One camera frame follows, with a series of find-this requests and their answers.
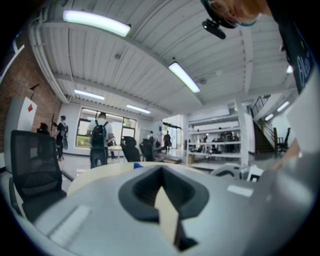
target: white ceiling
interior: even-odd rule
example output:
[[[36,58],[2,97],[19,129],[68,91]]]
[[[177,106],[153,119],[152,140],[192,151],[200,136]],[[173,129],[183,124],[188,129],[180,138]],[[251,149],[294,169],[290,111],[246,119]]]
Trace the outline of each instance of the white ceiling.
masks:
[[[62,16],[69,9],[116,19],[130,24],[131,31],[122,38],[68,24]],[[51,2],[43,9],[44,23],[33,22],[31,28],[39,31],[42,58],[53,74],[50,84],[59,86],[56,90],[89,101],[93,99],[75,95],[74,89],[103,95],[104,101],[93,102],[136,114],[126,105],[149,109],[151,114],[143,115],[154,119],[210,107],[237,95],[248,100],[293,86],[271,17],[262,16],[249,29],[224,29],[225,40],[202,28],[207,18],[200,0],[69,0],[64,8]],[[199,93],[193,94],[169,71],[173,58],[197,82]]]

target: red logo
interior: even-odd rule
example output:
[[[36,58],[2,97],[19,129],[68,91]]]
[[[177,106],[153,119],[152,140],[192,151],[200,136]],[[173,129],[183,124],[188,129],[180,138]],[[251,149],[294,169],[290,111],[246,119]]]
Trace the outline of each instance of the red logo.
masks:
[[[32,111],[34,108],[32,107],[32,104],[30,104],[30,106],[28,107],[28,111]]]

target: staircase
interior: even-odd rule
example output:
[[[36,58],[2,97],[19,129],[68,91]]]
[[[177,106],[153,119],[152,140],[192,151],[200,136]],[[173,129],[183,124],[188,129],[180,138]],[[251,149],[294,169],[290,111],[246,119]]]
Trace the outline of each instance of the staircase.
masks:
[[[270,144],[264,133],[258,127],[258,125],[253,122],[254,126],[254,135],[255,135],[255,153],[256,154],[265,154],[265,153],[274,153],[275,149]]]

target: shelving unit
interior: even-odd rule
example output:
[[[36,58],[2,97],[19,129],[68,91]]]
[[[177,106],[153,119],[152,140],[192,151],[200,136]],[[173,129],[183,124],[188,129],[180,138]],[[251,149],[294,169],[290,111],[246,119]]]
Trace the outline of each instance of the shelving unit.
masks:
[[[226,122],[234,122],[237,121],[238,125],[235,127],[224,127],[222,129],[205,129],[205,130],[199,130],[197,131],[197,127],[199,126],[204,126],[204,125],[211,125],[211,124],[221,124],[221,127],[225,126],[223,123]],[[233,161],[241,161],[242,158],[242,152],[240,149],[240,152],[237,153],[208,153],[208,152],[191,152],[189,149],[189,146],[224,146],[224,145],[241,145],[241,141],[226,141],[226,142],[200,142],[196,143],[195,137],[197,136],[202,136],[204,134],[209,134],[209,135],[214,135],[214,134],[220,134],[220,133],[228,133],[228,132],[239,132],[241,133],[241,127],[240,127],[240,122],[239,122],[239,116],[238,114],[233,114],[233,115],[227,115],[227,116],[220,116],[220,117],[212,117],[212,118],[206,118],[202,120],[197,120],[197,121],[190,121],[188,122],[188,127],[195,127],[194,131],[189,131],[188,133],[188,140],[187,140],[187,165],[194,167],[194,168],[199,168],[203,170],[216,170],[217,168],[221,167],[223,164]],[[197,160],[200,160],[200,162],[194,162],[189,164],[189,155],[197,157]],[[220,159],[219,161],[208,161],[210,158],[218,158]]]

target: blue object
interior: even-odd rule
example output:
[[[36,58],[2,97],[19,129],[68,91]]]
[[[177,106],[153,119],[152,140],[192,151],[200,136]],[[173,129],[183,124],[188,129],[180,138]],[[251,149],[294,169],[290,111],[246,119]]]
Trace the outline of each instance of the blue object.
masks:
[[[133,163],[133,169],[142,168],[143,166],[140,163]]]

